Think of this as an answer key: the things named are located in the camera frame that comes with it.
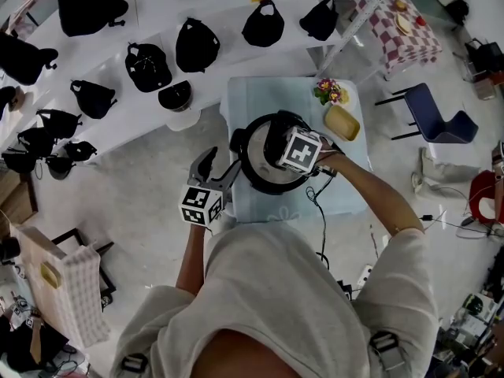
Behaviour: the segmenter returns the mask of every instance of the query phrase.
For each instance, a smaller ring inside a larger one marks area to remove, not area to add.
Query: blue chair
[[[392,140],[405,139],[414,135],[423,135],[429,143],[467,144],[474,140],[478,132],[478,125],[464,111],[458,111],[452,120],[445,122],[427,84],[418,84],[395,92],[393,95],[404,94],[399,97],[377,102],[375,106],[404,99],[415,120],[409,126],[416,125],[418,132],[398,135]]]

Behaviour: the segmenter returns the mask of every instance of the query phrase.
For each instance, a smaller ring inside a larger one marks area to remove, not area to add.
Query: light blue tablecloth
[[[350,81],[341,81],[353,89],[350,103],[353,109],[350,112],[361,124],[361,131],[353,142],[342,141],[324,126],[324,115],[328,108],[324,108],[313,96],[317,80],[305,77],[230,79],[226,96],[220,105],[220,112],[228,122],[229,137],[234,130],[246,128],[258,117],[285,109],[300,115],[313,130],[330,135],[349,158],[368,169],[368,151],[357,88]],[[253,223],[320,216],[317,207],[306,197],[305,190],[312,186],[318,191],[327,178],[322,174],[310,178],[293,191],[272,196],[254,190],[241,172],[232,187],[236,219],[242,223]],[[326,215],[358,213],[367,207],[359,193],[341,175],[318,197],[318,202]]]

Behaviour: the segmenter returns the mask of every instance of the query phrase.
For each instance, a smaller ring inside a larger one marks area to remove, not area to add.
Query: metal pole
[[[376,7],[381,3],[382,0],[369,0],[368,4],[365,5],[364,10],[354,19],[350,27],[346,29],[343,33],[341,41],[334,45],[334,47],[326,55],[322,65],[318,69],[316,77],[320,77],[322,72],[331,64],[334,57],[343,50],[345,45],[350,41],[350,39],[357,33],[359,28],[372,16]]]

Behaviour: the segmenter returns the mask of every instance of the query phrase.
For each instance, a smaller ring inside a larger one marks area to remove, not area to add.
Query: power outlet
[[[362,270],[361,276],[359,277],[359,280],[357,281],[357,288],[363,288],[364,284],[366,281],[368,281],[369,275],[372,272],[372,266],[371,265],[366,265],[364,267],[364,270]]]

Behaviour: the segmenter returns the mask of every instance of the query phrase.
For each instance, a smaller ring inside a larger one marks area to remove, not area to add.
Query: small flower bouquet
[[[330,102],[333,105],[346,104],[350,101],[348,91],[338,85],[333,79],[322,79],[313,89],[313,93],[322,105]]]

